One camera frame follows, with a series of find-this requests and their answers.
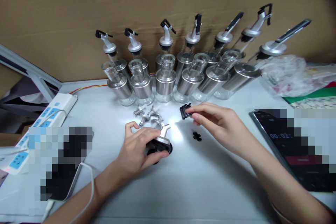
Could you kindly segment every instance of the oil dispenser bottle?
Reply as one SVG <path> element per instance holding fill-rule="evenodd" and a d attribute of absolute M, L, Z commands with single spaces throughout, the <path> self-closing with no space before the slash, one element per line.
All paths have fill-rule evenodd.
<path fill-rule="evenodd" d="M 235 50 L 225 51 L 217 65 L 207 68 L 204 81 L 193 93 L 193 97 L 205 102 L 230 79 L 230 69 L 242 58 L 242 54 Z"/>
<path fill-rule="evenodd" d="M 204 74 L 208 67 L 214 66 L 219 62 L 223 49 L 226 47 L 228 43 L 232 41 L 233 36 L 231 34 L 231 31 L 236 26 L 236 24 L 238 24 L 243 15 L 244 12 L 239 12 L 238 15 L 231 21 L 229 26 L 225 29 L 225 31 L 220 31 L 216 35 L 215 41 L 213 42 L 213 45 L 211 46 L 210 50 L 204 52 L 208 54 L 210 57 L 207 66 L 204 68 Z"/>
<path fill-rule="evenodd" d="M 138 36 L 138 34 L 135 31 L 132 31 L 130 28 L 126 28 L 125 36 L 131 40 L 131 43 L 128 45 L 128 50 L 132 53 L 133 59 L 141 60 L 144 72 L 150 76 L 151 74 L 149 72 L 148 60 L 142 57 L 142 44 L 135 39 L 135 36 Z"/>
<path fill-rule="evenodd" d="M 120 104 L 131 106 L 136 101 L 136 97 L 126 76 L 118 71 L 116 64 L 112 61 L 105 62 L 101 68 L 108 77 L 107 86 L 113 90 Z"/>
<path fill-rule="evenodd" d="M 172 47 L 172 44 L 174 42 L 174 40 L 170 36 L 170 31 L 176 34 L 176 31 L 173 29 L 167 19 L 164 19 L 160 25 L 164 30 L 164 36 L 160 38 L 161 50 L 160 54 L 156 57 L 155 60 L 156 72 L 158 72 L 158 70 L 161 68 L 161 56 L 170 53 L 170 48 Z"/>
<path fill-rule="evenodd" d="M 178 83 L 183 69 L 188 68 L 194 58 L 194 48 L 195 45 L 200 40 L 200 30 L 201 30 L 201 18 L 202 14 L 197 14 L 195 16 L 194 28 L 185 36 L 185 44 L 181 52 L 177 55 L 177 65 L 176 65 L 176 82 Z"/>
<path fill-rule="evenodd" d="M 110 61 L 114 62 L 119 73 L 122 73 L 127 77 L 128 81 L 131 80 L 130 71 L 128 70 L 127 62 L 124 59 L 118 58 L 117 46 L 109 41 L 108 37 L 113 37 L 103 31 L 96 30 L 96 37 L 103 40 L 105 45 L 103 46 L 104 53 L 107 54 Z"/>
<path fill-rule="evenodd" d="M 185 68 L 173 92 L 175 101 L 186 103 L 190 100 L 193 92 L 204 80 L 203 69 L 209 61 L 209 56 L 205 53 L 198 53 L 194 56 L 190 67 Z"/>
<path fill-rule="evenodd" d="M 268 14 L 266 14 L 265 12 L 265 8 L 267 7 L 268 7 Z M 251 28 L 246 27 L 241 32 L 240 38 L 233 45 L 231 50 L 237 50 L 243 54 L 243 58 L 245 57 L 244 50 L 256 37 L 258 37 L 261 34 L 261 27 L 263 26 L 264 22 L 267 20 L 267 25 L 271 24 L 272 7 L 273 4 L 269 3 L 260 8 L 260 10 L 258 11 L 257 21 Z"/>
<path fill-rule="evenodd" d="M 140 106 L 151 104 L 154 101 L 152 91 L 151 77 L 143 68 L 143 62 L 140 59 L 134 59 L 129 62 L 128 66 L 132 72 L 131 86 L 136 95 L 137 102 Z"/>
<path fill-rule="evenodd" d="M 235 64 L 231 71 L 231 79 L 224 83 L 224 85 L 214 93 L 214 96 L 221 100 L 227 100 L 247 83 L 259 77 L 261 75 L 260 67 L 264 64 L 263 60 L 272 56 L 282 55 L 287 49 L 284 42 L 309 25 L 310 22 L 310 19 L 303 20 L 292 29 L 289 29 L 276 41 L 269 41 L 261 45 L 259 51 L 246 63 L 240 62 Z"/>
<path fill-rule="evenodd" d="M 164 54 L 161 56 L 161 68 L 156 72 L 156 99 L 161 103 L 169 102 L 173 97 L 176 72 L 173 70 L 175 56 Z"/>

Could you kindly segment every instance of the power strip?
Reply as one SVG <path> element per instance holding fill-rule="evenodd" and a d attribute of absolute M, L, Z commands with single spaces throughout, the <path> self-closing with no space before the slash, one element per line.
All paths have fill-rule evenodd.
<path fill-rule="evenodd" d="M 37 127 L 48 116 L 58 110 L 65 110 L 68 115 L 72 107 L 77 101 L 76 95 L 58 93 L 51 101 L 48 107 L 37 118 L 32 127 Z M 65 114 L 61 111 L 50 117 L 40 127 L 61 127 L 64 121 Z M 16 144 L 21 150 L 28 149 L 28 146 L 34 146 L 34 143 L 29 143 L 29 131 Z M 37 138 L 30 138 L 30 141 L 38 141 Z M 0 158 L 0 170 L 10 174 L 19 174 L 28 171 L 28 150 L 14 154 L 11 156 Z"/>

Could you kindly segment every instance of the forearm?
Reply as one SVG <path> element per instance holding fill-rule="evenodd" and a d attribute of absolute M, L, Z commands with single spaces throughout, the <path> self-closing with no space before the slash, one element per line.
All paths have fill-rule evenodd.
<path fill-rule="evenodd" d="M 114 164 L 110 164 L 94 180 L 94 197 L 87 210 L 76 223 L 88 223 L 107 197 L 125 183 L 118 177 Z M 43 224 L 70 223 L 87 205 L 91 197 L 91 182 L 56 210 Z"/>
<path fill-rule="evenodd" d="M 261 144 L 248 157 L 275 207 L 293 223 L 332 223 L 331 214 Z"/>

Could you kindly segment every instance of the white table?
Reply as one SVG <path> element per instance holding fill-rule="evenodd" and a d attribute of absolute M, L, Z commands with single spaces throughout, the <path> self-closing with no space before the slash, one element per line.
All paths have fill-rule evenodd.
<path fill-rule="evenodd" d="M 60 89 L 68 93 L 77 88 L 105 84 L 106 80 L 66 83 Z M 94 168 L 95 176 L 118 155 L 124 140 L 124 125 L 134 118 L 136 106 L 123 107 L 108 87 L 94 87 L 77 93 L 78 101 L 65 120 L 64 127 L 93 127 L 92 152 L 85 162 Z M 209 102 L 232 108 L 248 129 L 269 150 L 265 139 L 249 116 L 254 109 L 292 109 L 282 98 L 271 96 L 257 79 L 239 90 L 227 101 L 212 98 Z M 181 104 L 154 102 L 164 123 L 171 129 L 167 138 L 172 154 L 150 167 L 139 178 L 112 195 L 96 213 L 94 223 L 269 223 L 275 215 L 251 166 L 221 147 L 192 119 L 181 119 Z M 193 139 L 192 131 L 202 136 Z M 34 205 L 29 198 L 28 174 L 8 175 L 0 187 L 0 221 L 40 222 L 45 202 Z M 83 168 L 74 194 L 90 182 L 90 172 Z M 326 205 L 335 200 L 331 194 L 314 195 Z M 62 203 L 56 203 L 54 212 Z"/>

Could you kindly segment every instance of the blue outlet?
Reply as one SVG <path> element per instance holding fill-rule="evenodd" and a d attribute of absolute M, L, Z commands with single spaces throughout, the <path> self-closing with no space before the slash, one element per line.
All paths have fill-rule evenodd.
<path fill-rule="evenodd" d="M 21 139 L 21 141 L 20 141 L 20 143 L 19 143 L 19 146 L 22 146 L 27 140 L 28 140 L 28 134 L 26 134 L 25 136 L 24 136 L 24 138 L 22 138 Z"/>
<path fill-rule="evenodd" d="M 48 108 L 41 114 L 41 117 L 45 117 L 46 114 L 48 114 L 48 112 L 49 112 L 50 109 L 51 109 L 51 108 L 48 107 Z"/>
<path fill-rule="evenodd" d="M 39 125 L 40 122 L 41 122 L 41 119 L 38 119 L 38 120 L 34 123 L 33 127 L 37 127 L 37 126 Z"/>
<path fill-rule="evenodd" d="M 55 113 L 55 112 L 58 111 L 58 110 L 60 110 L 60 109 L 58 109 L 58 108 L 53 108 L 53 109 L 49 112 L 48 116 L 50 116 L 51 114 Z M 57 113 L 56 113 L 55 115 L 53 115 L 52 117 L 50 117 L 50 119 L 54 119 L 56 115 L 57 115 Z"/>
<path fill-rule="evenodd" d="M 14 160 L 11 162 L 11 164 L 9 166 L 14 168 L 14 169 L 18 169 L 21 166 L 21 164 L 23 163 L 23 161 L 26 159 L 26 157 L 28 157 L 27 152 L 21 152 L 21 153 L 17 154 L 16 157 L 14 158 Z"/>
<path fill-rule="evenodd" d="M 50 121 L 46 121 L 46 122 L 42 123 L 40 127 L 49 127 L 50 124 L 51 124 Z"/>

